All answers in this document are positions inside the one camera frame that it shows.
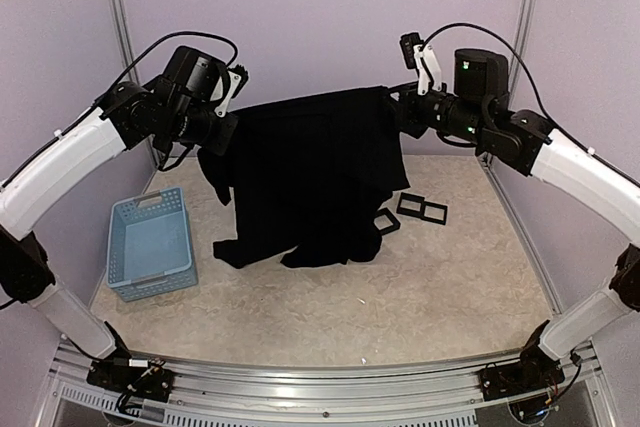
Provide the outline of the black garment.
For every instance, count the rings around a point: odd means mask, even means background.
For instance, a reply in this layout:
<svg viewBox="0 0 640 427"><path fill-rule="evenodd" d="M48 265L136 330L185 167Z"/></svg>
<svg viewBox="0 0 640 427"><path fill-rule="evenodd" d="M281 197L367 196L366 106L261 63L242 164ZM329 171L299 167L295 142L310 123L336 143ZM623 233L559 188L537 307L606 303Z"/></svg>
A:
<svg viewBox="0 0 640 427"><path fill-rule="evenodd" d="M408 188L399 131L383 86L289 99L237 111L224 155L199 149L236 236L213 255L236 269L274 255L288 268L369 262L375 217Z"/></svg>

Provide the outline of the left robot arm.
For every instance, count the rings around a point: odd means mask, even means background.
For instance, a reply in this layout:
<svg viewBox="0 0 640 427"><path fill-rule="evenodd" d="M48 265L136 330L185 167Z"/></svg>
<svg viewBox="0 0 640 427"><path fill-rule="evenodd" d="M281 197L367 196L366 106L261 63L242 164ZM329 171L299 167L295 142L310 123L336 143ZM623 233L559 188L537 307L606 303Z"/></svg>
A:
<svg viewBox="0 0 640 427"><path fill-rule="evenodd" d="M87 175L146 139L169 155L174 144L223 155L237 125L228 106L249 80L246 68L180 46L143 85L117 82L1 185L1 287L40 311L77 349L101 362L121 392L140 381L124 342L95 317L48 266L36 223Z"/></svg>

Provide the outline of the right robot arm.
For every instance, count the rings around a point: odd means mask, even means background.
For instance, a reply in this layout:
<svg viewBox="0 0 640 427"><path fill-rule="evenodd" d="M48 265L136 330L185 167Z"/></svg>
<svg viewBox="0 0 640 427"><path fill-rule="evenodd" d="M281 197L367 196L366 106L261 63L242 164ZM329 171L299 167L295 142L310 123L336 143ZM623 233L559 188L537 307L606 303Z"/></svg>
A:
<svg viewBox="0 0 640 427"><path fill-rule="evenodd" d="M508 61L483 49L454 53L454 90L448 92L431 46L411 37L401 49L418 80L399 89L399 104L413 134L433 129L442 139L458 138L481 155L488 153L526 177L576 199L625 235L612 278L561 316L541 325L513 366L511 380L535 389L582 341L639 309L639 188L597 160L553 123L530 111L509 110Z"/></svg>

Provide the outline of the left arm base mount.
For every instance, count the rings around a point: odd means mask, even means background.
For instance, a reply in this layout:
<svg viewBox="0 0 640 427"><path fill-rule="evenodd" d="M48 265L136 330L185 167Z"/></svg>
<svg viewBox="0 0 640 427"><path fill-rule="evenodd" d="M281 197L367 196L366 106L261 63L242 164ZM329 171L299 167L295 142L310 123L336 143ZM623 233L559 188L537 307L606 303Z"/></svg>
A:
<svg viewBox="0 0 640 427"><path fill-rule="evenodd" d="M160 358L140 359L116 351L106 359L93 359L86 377L89 385L117 393L114 410L130 415L141 409L141 401L167 403L175 373Z"/></svg>

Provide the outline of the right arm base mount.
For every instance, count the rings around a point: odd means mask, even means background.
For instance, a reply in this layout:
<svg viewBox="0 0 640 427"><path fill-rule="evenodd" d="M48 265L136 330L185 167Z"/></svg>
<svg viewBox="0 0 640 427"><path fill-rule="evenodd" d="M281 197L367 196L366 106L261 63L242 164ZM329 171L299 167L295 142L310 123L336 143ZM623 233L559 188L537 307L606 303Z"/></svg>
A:
<svg viewBox="0 0 640 427"><path fill-rule="evenodd" d="M506 364L487 364L477 376L484 401L517 396L528 397L509 401L511 416L522 425L543 421L559 400L573 387L582 370L582 357L572 350L569 354L576 372L560 389L565 374L560 360L550 360L538 347L526 348L519 359Z"/></svg>

